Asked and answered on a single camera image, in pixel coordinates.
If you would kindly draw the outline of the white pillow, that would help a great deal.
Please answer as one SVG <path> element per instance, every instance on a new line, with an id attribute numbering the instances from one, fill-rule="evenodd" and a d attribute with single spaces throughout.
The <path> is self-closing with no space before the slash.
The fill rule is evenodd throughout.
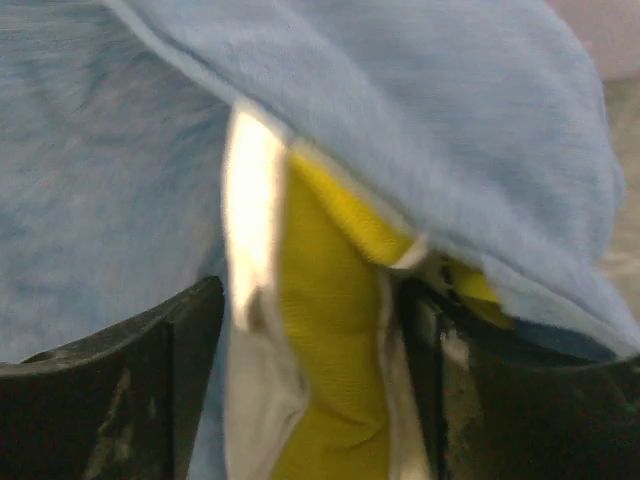
<path id="1" fill-rule="evenodd" d="M 231 479 L 427 479 L 433 460 L 394 314 L 423 238 L 320 152 L 233 108 L 223 173 Z"/>

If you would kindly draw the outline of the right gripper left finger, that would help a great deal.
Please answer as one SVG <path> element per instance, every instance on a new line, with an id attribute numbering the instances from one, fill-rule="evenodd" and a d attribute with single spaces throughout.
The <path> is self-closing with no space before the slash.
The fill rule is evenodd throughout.
<path id="1" fill-rule="evenodd" d="M 205 278 L 157 307 L 1 368 L 1 475 L 186 477 L 223 319 Z"/>

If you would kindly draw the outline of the blue pillowcase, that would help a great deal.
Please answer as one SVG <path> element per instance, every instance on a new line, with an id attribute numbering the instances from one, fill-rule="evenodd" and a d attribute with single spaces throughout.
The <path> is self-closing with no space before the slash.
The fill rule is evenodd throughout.
<path id="1" fill-rule="evenodd" d="M 5 1 L 1 368 L 215 277 L 183 479 L 231 479 L 223 173 L 233 108 L 318 150 L 423 238 L 419 280 L 586 362 L 637 358 L 598 271 L 623 196 L 600 80 L 542 1 Z"/>

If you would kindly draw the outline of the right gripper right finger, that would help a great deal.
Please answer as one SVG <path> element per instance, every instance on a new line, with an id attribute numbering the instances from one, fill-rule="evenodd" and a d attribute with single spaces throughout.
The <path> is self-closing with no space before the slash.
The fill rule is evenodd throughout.
<path id="1" fill-rule="evenodd" d="M 638 477 L 637 358 L 538 347 L 416 279 L 399 320 L 433 478 Z"/>

